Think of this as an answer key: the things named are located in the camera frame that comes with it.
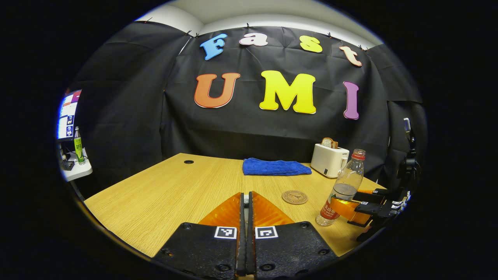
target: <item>computer monitor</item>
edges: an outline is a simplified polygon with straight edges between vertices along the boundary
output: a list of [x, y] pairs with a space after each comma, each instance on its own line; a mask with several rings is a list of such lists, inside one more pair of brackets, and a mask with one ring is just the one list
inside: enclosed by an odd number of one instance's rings
[[59, 123], [57, 125], [57, 141], [70, 141], [74, 138], [74, 116], [80, 98], [81, 90], [64, 95], [59, 108]]

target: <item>table surface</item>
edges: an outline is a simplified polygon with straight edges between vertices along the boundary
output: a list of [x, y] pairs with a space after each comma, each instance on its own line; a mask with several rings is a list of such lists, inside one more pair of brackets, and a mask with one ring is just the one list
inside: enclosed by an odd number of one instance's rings
[[[107, 229], [150, 257], [181, 223], [198, 223], [227, 198], [250, 191], [264, 196], [294, 222], [310, 221], [338, 256], [359, 244], [355, 239], [365, 228], [348, 224], [346, 218], [341, 216], [328, 227], [315, 222], [335, 179], [314, 169], [310, 175], [244, 176], [242, 162], [179, 153], [95, 194], [85, 204]], [[360, 186], [376, 188], [383, 187], [366, 178]], [[281, 196], [287, 190], [304, 192], [308, 201], [286, 203]]]
[[[83, 155], [87, 156], [87, 151], [85, 150], [85, 148], [83, 148]], [[73, 169], [64, 170], [61, 168], [62, 174], [64, 175], [64, 178], [66, 179], [67, 182], [81, 178], [93, 172], [92, 165], [90, 164], [90, 161], [87, 158], [85, 159], [86, 163], [80, 165], [78, 163], [78, 158], [76, 158], [76, 155], [72, 153], [71, 157], [69, 158], [69, 161], [74, 161]]]

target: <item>bottle label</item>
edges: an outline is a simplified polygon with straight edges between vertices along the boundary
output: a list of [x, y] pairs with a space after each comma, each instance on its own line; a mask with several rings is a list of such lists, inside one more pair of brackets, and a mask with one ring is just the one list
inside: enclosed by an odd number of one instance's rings
[[339, 214], [337, 214], [332, 208], [330, 208], [330, 199], [327, 199], [325, 205], [323, 205], [322, 210], [320, 211], [320, 215], [325, 219], [334, 220], [339, 218]]
[[83, 148], [81, 146], [81, 138], [74, 139], [74, 149], [76, 153], [76, 157], [78, 158], [78, 162], [84, 162], [85, 158], [83, 157]]

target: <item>blue towel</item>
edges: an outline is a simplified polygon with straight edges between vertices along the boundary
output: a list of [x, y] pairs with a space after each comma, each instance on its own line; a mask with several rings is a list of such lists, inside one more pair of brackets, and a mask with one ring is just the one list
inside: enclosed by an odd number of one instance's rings
[[292, 176], [311, 174], [311, 168], [296, 161], [265, 161], [253, 157], [244, 159], [242, 171], [244, 175]]

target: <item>round coaster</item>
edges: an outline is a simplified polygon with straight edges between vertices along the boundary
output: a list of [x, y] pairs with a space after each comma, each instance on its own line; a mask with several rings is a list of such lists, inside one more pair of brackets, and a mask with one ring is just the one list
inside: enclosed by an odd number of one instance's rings
[[297, 190], [288, 190], [282, 193], [282, 199], [287, 203], [299, 205], [306, 203], [308, 196]]

